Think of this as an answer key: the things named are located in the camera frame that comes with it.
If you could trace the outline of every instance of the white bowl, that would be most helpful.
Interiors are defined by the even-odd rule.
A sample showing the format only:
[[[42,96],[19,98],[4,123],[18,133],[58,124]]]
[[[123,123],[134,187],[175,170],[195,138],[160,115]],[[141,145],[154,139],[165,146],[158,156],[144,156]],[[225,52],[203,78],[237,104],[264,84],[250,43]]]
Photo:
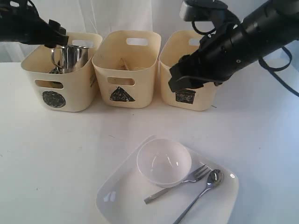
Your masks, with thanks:
[[[154,139],[146,143],[137,155],[140,173],[162,188],[171,188],[184,180],[191,169],[189,151],[180,143]]]

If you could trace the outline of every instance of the fork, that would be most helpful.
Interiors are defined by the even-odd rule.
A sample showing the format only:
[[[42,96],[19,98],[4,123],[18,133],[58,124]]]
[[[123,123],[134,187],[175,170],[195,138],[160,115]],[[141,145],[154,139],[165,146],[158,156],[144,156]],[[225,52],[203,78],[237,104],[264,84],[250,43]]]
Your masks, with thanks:
[[[179,185],[181,185],[182,183],[187,183],[187,182],[197,182],[200,181],[203,177],[205,177],[210,171],[205,172],[208,167],[206,167],[205,169],[203,169],[206,165],[204,164],[203,166],[199,167],[198,169],[194,170],[192,173],[190,173],[186,179],[184,179]],[[155,199],[157,199],[158,197],[160,197],[161,195],[165,194],[166,192],[168,192],[170,189],[172,188],[165,188],[147,198],[144,199],[145,204],[149,204],[152,201],[154,201]]]

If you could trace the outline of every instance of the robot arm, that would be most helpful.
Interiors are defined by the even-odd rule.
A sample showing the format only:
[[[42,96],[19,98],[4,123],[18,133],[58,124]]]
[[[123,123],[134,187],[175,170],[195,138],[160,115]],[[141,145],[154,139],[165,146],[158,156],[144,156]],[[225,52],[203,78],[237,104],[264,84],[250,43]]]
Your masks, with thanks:
[[[200,88],[204,83],[215,85],[227,81],[236,71],[258,60],[284,87],[299,96],[281,80],[263,57],[299,39],[299,0],[269,0],[248,15],[241,23],[219,0],[184,0],[180,16],[191,21],[196,32],[205,35],[199,49],[183,56],[171,69],[169,86],[173,92],[184,88]],[[195,21],[212,21],[215,28],[200,32]]]
[[[54,48],[57,44],[67,44],[65,33],[58,22],[42,20],[31,0],[0,0],[0,42],[45,44]]]

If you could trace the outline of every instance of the plastic storage basket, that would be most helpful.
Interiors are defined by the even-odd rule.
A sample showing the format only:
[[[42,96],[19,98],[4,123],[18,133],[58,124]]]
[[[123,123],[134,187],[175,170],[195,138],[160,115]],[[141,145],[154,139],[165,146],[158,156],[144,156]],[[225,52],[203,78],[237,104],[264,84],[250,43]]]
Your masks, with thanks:
[[[191,30],[181,30],[172,34],[160,55],[161,95],[165,103],[195,111],[208,109],[215,97],[217,87],[214,83],[205,83],[198,89],[185,89],[171,92],[168,82],[171,78],[169,69],[178,63],[183,55],[196,51],[201,35]]]
[[[93,65],[104,102],[142,108],[153,98],[161,36],[150,31],[116,31],[103,41]]]
[[[88,33],[67,35],[68,44],[78,40],[93,43],[93,47],[89,49],[89,60],[81,69],[66,74],[50,74],[49,72],[55,68],[51,61],[51,49],[43,45],[28,55],[21,67],[26,71],[43,106],[50,110],[77,112],[87,108],[99,91],[91,58],[99,48],[102,37]]]

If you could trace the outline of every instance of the stainless steel pitcher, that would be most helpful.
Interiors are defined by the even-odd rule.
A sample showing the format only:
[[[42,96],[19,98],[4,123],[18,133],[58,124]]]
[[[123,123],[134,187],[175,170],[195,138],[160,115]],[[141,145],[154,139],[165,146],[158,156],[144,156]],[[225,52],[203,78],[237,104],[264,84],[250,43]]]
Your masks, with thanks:
[[[60,60],[55,62],[55,50],[60,50]],[[59,72],[69,73],[81,69],[88,62],[87,47],[76,45],[65,45],[52,49],[51,59],[52,63],[58,67]]]

